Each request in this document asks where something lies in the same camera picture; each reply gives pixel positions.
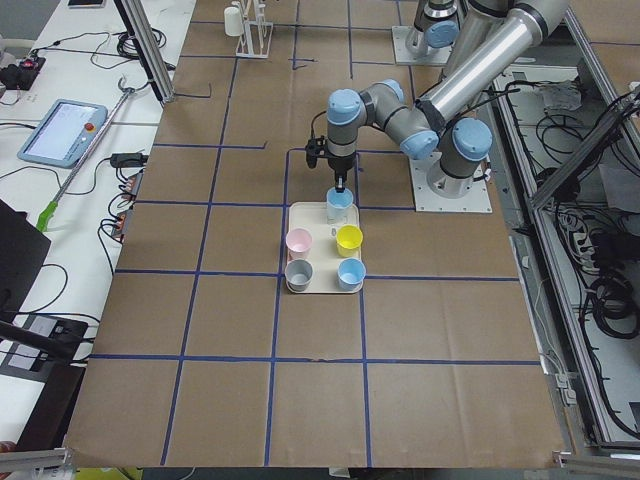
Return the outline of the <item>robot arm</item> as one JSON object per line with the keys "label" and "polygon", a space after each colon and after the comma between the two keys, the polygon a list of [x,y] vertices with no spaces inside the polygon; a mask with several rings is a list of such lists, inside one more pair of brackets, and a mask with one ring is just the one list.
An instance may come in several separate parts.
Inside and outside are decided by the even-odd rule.
{"label": "robot arm", "polygon": [[469,13],[464,1],[420,0],[405,47],[416,59],[448,56]]}
{"label": "robot arm", "polygon": [[440,82],[413,107],[404,103],[395,81],[332,92],[324,152],[336,190],[344,190],[353,167],[359,128],[376,125],[408,157],[427,158],[446,124],[517,57],[547,38],[567,8],[566,1],[471,1]]}

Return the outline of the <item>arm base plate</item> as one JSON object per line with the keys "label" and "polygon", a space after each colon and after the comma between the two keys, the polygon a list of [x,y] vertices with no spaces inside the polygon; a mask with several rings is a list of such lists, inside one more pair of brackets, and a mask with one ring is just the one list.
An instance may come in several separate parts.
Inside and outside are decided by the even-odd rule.
{"label": "arm base plate", "polygon": [[481,166],[465,179],[447,175],[441,168],[441,153],[425,160],[409,160],[415,210],[435,213],[490,214],[492,206]]}
{"label": "arm base plate", "polygon": [[393,26],[392,40],[395,63],[398,65],[442,67],[453,49],[452,45],[442,48],[429,46],[425,34],[415,32],[413,26]]}

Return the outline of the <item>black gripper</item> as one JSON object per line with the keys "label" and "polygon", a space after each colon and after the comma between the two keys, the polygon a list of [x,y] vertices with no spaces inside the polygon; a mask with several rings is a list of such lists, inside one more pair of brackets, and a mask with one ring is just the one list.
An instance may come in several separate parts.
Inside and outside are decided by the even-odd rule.
{"label": "black gripper", "polygon": [[333,153],[327,154],[329,167],[334,171],[334,189],[337,193],[345,191],[346,175],[353,167],[355,154],[351,153],[346,156],[339,156]]}

